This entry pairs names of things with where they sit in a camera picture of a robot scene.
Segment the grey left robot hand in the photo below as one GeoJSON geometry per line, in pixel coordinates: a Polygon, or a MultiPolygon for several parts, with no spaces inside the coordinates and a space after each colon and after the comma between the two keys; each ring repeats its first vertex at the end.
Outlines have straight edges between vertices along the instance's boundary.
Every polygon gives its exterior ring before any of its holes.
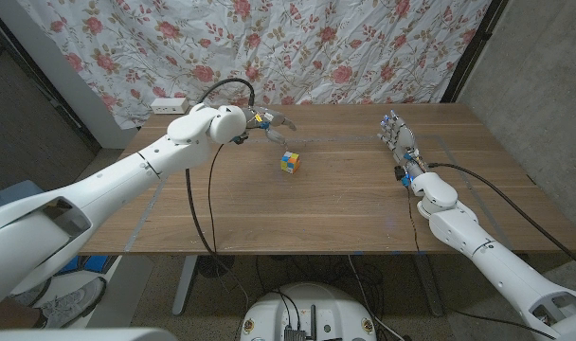
{"type": "Polygon", "coordinates": [[[264,130],[265,136],[272,142],[278,143],[286,147],[287,142],[285,137],[274,130],[274,127],[287,126],[290,130],[297,129],[296,124],[290,120],[284,113],[265,108],[260,106],[252,106],[243,108],[243,113],[246,119],[245,130],[261,129],[264,130]]]}

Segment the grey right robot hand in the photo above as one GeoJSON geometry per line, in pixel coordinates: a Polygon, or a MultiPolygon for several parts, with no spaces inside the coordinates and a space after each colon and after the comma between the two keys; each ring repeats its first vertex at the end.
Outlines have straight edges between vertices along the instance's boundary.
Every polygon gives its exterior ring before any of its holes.
{"type": "Polygon", "coordinates": [[[377,137],[389,148],[393,159],[401,168],[398,171],[399,180],[406,179],[411,182],[427,172],[415,136],[402,117],[391,110],[382,119],[380,127],[381,132],[377,137]]]}

